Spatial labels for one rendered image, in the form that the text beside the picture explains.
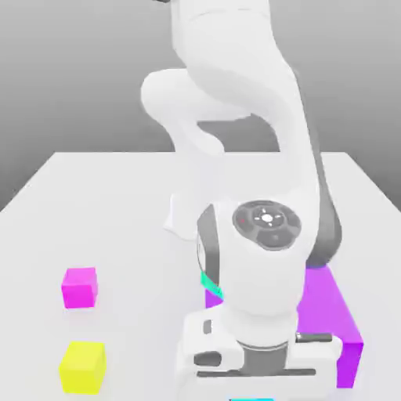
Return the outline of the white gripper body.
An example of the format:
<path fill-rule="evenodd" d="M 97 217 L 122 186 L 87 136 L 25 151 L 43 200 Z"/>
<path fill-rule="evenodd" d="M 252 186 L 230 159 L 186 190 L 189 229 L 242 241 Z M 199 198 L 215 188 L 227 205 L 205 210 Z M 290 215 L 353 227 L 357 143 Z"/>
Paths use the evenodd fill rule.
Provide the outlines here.
<path fill-rule="evenodd" d="M 272 347 L 203 335 L 179 344 L 175 401 L 326 401 L 337 387 L 342 342 L 295 335 Z"/>

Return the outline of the small teal cube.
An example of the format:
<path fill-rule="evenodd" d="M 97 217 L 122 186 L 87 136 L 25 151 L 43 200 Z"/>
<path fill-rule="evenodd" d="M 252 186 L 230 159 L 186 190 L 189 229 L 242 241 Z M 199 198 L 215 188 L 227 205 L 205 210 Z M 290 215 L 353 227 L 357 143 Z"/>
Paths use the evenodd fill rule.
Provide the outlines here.
<path fill-rule="evenodd" d="M 212 293 L 214 296 L 223 299 L 221 288 L 208 277 L 205 271 L 202 271 L 200 274 L 200 283 L 207 291 Z"/>

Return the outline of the small yellow cube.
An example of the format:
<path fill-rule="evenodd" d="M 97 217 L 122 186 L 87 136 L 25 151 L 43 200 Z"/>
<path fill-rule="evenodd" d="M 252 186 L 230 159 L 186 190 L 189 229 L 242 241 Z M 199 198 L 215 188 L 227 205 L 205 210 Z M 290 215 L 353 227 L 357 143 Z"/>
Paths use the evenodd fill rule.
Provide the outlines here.
<path fill-rule="evenodd" d="M 98 394 L 106 369 L 106 348 L 102 342 L 72 341 L 59 365 L 62 389 L 70 394 Z"/>

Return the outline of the small magenta cube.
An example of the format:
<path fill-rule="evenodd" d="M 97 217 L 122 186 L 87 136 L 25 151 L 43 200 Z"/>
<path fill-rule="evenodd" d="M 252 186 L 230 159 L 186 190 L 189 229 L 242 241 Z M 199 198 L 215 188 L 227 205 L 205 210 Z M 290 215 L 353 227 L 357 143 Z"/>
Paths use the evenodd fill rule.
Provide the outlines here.
<path fill-rule="evenodd" d="M 67 269 L 61 290 L 66 309 L 94 308 L 98 294 L 96 268 Z"/>

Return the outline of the large purple box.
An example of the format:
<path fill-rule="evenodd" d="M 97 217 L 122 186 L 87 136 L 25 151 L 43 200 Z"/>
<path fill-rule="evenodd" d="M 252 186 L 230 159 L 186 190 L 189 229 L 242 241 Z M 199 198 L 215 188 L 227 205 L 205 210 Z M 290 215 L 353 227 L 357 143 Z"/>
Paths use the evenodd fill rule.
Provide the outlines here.
<path fill-rule="evenodd" d="M 352 388 L 363 352 L 363 338 L 329 267 L 307 269 L 298 306 L 298 332 L 330 333 L 342 340 L 338 388 Z"/>

